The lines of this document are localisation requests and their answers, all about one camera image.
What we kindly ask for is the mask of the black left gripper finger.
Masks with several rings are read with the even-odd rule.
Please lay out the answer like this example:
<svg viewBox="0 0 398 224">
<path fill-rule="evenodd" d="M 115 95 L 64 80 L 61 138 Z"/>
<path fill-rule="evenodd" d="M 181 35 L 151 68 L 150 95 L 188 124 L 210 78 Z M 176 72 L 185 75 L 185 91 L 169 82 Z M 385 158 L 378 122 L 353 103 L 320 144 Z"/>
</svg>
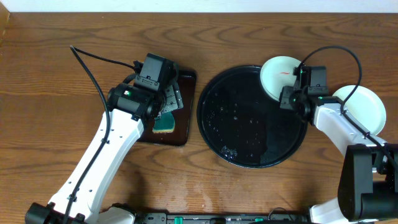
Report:
<svg viewBox="0 0 398 224">
<path fill-rule="evenodd" d="M 178 109 L 181 109 L 181 108 L 183 108 L 183 100 L 182 100 L 182 96 L 181 96 L 181 93 L 180 93 L 180 90 L 179 90 L 178 83 L 175 82 L 173 84 L 173 87 L 174 87 L 174 92 L 175 92 L 175 97 L 176 97 L 176 102 L 177 102 L 177 105 L 178 105 Z"/>
<path fill-rule="evenodd" d="M 178 108 L 177 97 L 174 87 L 170 85 L 165 89 L 165 106 L 163 113 L 168 113 Z"/>
</svg>

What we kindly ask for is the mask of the green yellow sponge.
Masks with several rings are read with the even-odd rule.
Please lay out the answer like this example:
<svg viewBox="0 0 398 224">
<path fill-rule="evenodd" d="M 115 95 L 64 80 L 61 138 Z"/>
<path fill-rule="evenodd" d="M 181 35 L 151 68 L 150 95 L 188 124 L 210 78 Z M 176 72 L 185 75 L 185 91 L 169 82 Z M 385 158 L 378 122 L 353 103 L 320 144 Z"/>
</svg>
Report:
<svg viewBox="0 0 398 224">
<path fill-rule="evenodd" d="M 171 112 L 164 113 L 155 119 L 153 133 L 172 133 L 175 129 L 175 119 Z"/>
</svg>

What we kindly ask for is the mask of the small green plate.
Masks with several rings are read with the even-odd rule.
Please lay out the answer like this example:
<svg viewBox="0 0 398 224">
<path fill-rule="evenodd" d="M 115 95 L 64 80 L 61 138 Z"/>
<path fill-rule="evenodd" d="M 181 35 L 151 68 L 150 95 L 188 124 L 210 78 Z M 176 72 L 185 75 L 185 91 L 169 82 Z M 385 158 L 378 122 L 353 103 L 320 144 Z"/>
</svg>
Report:
<svg viewBox="0 0 398 224">
<path fill-rule="evenodd" d="M 293 86 L 296 81 L 294 69 L 301 61 L 293 57 L 277 56 L 269 59 L 261 68 L 260 81 L 264 91 L 276 101 L 284 86 Z"/>
</svg>

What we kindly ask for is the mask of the large green plate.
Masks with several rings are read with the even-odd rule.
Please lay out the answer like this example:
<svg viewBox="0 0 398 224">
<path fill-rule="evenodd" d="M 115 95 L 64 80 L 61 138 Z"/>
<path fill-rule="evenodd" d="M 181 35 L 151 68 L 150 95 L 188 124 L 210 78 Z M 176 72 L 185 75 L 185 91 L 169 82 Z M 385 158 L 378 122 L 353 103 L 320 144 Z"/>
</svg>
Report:
<svg viewBox="0 0 398 224">
<path fill-rule="evenodd" d="M 346 102 L 348 111 L 372 134 L 378 135 L 386 123 L 386 109 L 370 89 L 359 86 Z"/>
</svg>

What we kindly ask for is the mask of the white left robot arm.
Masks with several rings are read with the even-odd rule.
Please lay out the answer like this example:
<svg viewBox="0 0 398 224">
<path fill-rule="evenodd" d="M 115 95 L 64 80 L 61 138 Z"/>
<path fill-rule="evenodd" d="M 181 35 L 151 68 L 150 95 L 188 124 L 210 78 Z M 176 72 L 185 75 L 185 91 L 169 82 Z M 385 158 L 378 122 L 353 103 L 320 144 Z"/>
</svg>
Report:
<svg viewBox="0 0 398 224">
<path fill-rule="evenodd" d="M 183 100 L 176 83 L 163 89 L 127 83 L 112 88 L 99 128 L 75 170 L 47 205 L 30 206 L 25 222 L 134 223 L 134 212 L 123 205 L 102 212 L 104 196 L 146 121 L 160 120 L 180 108 Z"/>
</svg>

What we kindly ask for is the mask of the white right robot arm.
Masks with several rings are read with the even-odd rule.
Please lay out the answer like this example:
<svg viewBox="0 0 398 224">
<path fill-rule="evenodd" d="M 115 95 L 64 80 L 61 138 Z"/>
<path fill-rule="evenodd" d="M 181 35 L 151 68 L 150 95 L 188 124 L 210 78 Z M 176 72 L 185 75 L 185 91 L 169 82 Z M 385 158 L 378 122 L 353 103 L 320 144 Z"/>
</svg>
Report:
<svg viewBox="0 0 398 224">
<path fill-rule="evenodd" d="M 310 208 L 314 223 L 397 218 L 397 145 L 370 133 L 335 96 L 283 87 L 280 107 L 323 132 L 344 157 L 337 198 Z"/>
</svg>

